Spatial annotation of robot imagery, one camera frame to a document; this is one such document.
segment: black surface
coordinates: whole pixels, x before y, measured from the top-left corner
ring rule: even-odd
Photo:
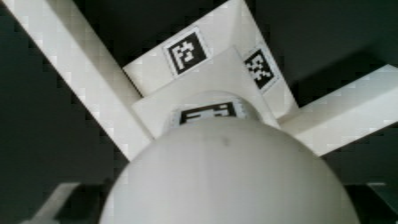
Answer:
[[[74,0],[118,65],[223,1]],[[398,65],[395,0],[250,2],[299,105]],[[0,223],[29,218],[58,182],[113,178],[125,159],[0,9]],[[398,181],[395,126],[324,156],[344,183]]]
[[[12,224],[56,184],[100,184],[125,158],[1,3],[0,103],[0,223]]]
[[[322,156],[342,183],[385,182],[398,185],[395,136],[398,123]]]

